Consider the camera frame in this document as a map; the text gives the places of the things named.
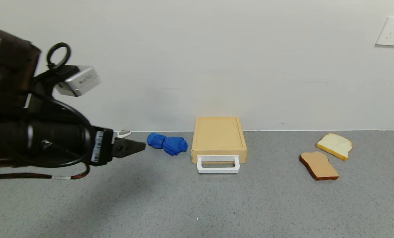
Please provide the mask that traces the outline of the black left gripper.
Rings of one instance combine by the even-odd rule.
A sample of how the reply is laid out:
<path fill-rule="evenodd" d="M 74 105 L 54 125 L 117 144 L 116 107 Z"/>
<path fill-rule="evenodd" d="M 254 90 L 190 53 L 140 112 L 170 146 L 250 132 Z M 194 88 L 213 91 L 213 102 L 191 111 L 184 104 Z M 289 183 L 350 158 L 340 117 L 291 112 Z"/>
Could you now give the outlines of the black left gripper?
<path fill-rule="evenodd" d="M 105 165 L 110 158 L 113 130 L 73 122 L 32 120 L 27 125 L 27 159 L 34 166 Z M 125 158 L 145 150 L 146 143 L 114 139 L 113 158 Z"/>

